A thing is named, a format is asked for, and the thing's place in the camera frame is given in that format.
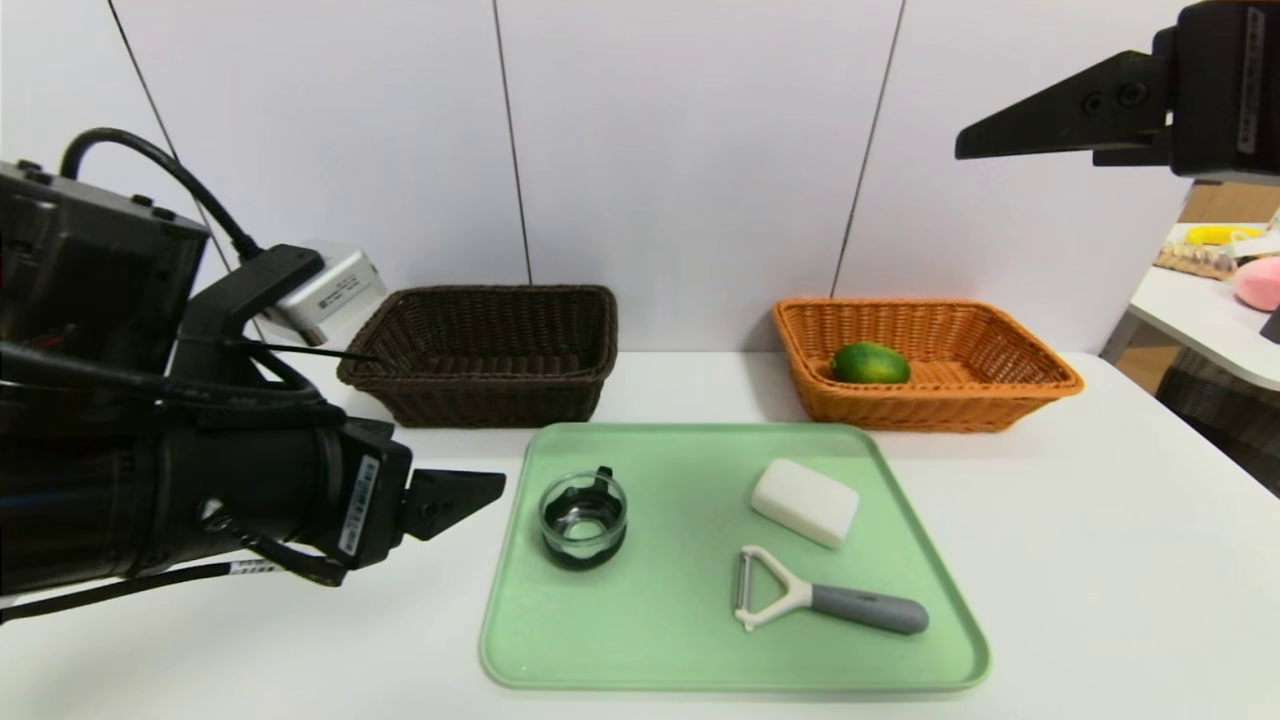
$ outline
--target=wicker basket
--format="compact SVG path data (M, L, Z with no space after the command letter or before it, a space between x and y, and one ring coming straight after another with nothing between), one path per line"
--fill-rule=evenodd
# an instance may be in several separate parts
M791 378L814 420L883 430L1002 430L1084 380L1004 311L956 300L787 300L773 309ZM902 384L838 383L852 342L902 354Z
M591 416L618 354L600 286L428 287L393 293L338 379L407 428L540 428Z

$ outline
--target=white wall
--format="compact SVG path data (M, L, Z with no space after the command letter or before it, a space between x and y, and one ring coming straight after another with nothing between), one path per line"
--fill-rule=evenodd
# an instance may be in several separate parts
M899 0L500 0L532 277L623 350L759 350L831 292Z
M837 292L978 297L1101 347L1185 181L952 143L1181 1L908 0ZM116 5L178 152L262 243L361 245L393 287L526 281L490 0ZM897 0L498 6L534 281L612 286L628 350L769 347L773 301L828 292ZM105 1L4 20L4 158L163 141ZM196 217L122 149L84 179Z
M993 302L1101 350L1188 182L1088 154L952 159L956 133L1121 50L1184 0L908 0L836 292Z
M489 0L116 0L183 161L262 245L527 282Z
M10 163L35 160L56 173L67 143L99 126L165 147L105 0L4 0L0 88L0 159ZM200 219L182 186L123 147L91 150L81 179L120 195L140 192ZM210 246L197 287L224 273Z

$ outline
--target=vegetable peeler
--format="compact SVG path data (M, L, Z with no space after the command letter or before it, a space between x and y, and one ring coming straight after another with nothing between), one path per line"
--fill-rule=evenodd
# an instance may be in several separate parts
M755 557L759 557L786 585L782 597L759 612L751 612L751 565ZM812 607L818 612L904 635L923 632L929 626L928 611L914 600L852 588L814 585L787 570L777 557L773 557L763 547L758 544L744 546L739 565L737 607L733 610L733 616L742 621L742 626L751 632L756 625L763 625L799 607Z

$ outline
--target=green citrus fruit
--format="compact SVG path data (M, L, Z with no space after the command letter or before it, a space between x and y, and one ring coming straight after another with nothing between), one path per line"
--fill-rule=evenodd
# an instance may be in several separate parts
M874 342L855 342L836 351L831 373L842 383L905 383L911 379L906 359Z

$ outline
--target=green tray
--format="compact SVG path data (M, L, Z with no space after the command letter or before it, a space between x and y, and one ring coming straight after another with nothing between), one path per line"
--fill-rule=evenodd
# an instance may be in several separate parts
M787 457L858 491L852 529L822 547L750 507ZM617 556L563 570L545 555L538 501L556 478L599 465L627 493ZM748 633L733 619L739 548L760 544L801 578L909 597L929 628L897 635L797 610ZM759 609L781 584L756 564ZM529 445L480 655L512 688L956 691L983 680L987 641L879 448L847 425L568 423Z

